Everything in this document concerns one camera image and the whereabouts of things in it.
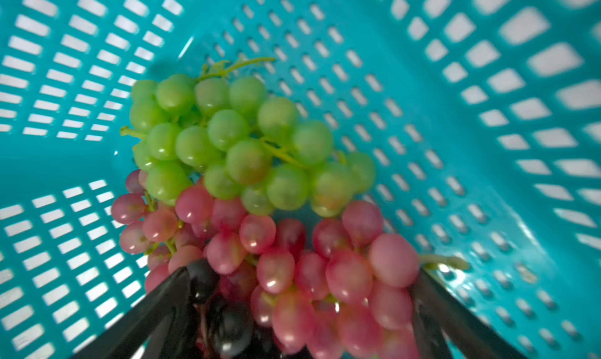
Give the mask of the red grape bunch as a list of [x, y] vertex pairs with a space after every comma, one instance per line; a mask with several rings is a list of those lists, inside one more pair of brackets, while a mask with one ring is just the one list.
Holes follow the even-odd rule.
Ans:
[[203, 203], [184, 221], [176, 209], [153, 209], [130, 192], [136, 173], [111, 214], [124, 227], [123, 251], [147, 256], [147, 293], [196, 260], [220, 275], [246, 261], [258, 280], [250, 311], [282, 357], [416, 358], [409, 288], [419, 269], [469, 267], [458, 257], [419, 255], [383, 230], [380, 209], [367, 201], [322, 218], [312, 233], [294, 218], [249, 213], [235, 199]]

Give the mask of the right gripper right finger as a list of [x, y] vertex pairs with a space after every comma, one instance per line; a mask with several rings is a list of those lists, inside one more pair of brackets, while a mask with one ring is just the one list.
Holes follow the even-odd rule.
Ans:
[[466, 358], [523, 358], [424, 269], [411, 285], [413, 332], [422, 358], [452, 358], [448, 340]]

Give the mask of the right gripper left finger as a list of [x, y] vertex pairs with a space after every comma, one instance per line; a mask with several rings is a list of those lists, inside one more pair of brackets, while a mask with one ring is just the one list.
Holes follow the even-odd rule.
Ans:
[[180, 268], [74, 358], [132, 358], [141, 346], [144, 358], [197, 355], [197, 317], [193, 277]]

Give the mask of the teal plastic mesh basket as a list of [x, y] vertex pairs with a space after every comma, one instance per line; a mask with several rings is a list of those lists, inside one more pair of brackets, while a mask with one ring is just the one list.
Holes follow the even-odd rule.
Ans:
[[377, 161], [367, 199], [530, 358], [600, 356], [600, 0], [1, 0], [1, 356], [144, 297], [110, 215], [140, 79], [249, 74]]

